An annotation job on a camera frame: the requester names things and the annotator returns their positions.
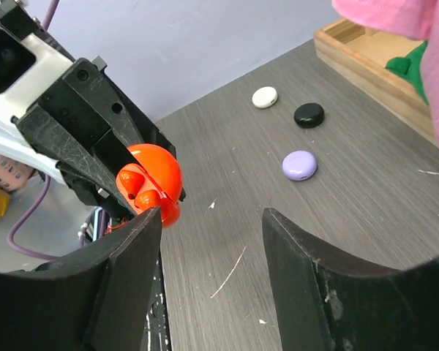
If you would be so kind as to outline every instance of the purple disc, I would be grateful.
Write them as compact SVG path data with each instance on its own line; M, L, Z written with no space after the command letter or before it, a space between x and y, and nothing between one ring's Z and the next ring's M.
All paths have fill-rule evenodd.
M294 151L282 163L283 172L292 181L305 181L317 170L317 160L308 151Z

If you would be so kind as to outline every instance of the light purple wall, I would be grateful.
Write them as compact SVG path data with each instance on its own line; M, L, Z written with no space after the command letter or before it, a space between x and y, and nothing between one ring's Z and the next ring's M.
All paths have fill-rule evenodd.
M42 20L49 0L30 0ZM331 0L61 0L49 31L158 120L312 38Z

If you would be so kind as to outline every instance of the white disc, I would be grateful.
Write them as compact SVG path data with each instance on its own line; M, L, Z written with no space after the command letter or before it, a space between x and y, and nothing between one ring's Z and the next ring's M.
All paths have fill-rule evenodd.
M272 106L278 100L278 92L271 86L264 86L252 95L252 103L258 108Z

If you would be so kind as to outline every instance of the wooden tray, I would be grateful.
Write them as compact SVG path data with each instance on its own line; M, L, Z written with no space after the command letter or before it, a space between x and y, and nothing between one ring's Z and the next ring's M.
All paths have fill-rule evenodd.
M340 19L314 34L317 56L430 142L436 143L429 107L407 81L385 69L421 42Z

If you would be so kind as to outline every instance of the red toy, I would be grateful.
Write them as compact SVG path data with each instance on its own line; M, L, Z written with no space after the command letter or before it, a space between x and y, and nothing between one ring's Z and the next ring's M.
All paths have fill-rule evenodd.
M137 214L159 206L162 226L171 226L181 215L182 173L177 160L154 144L137 144L128 149L140 164L121 169L116 178L119 191Z

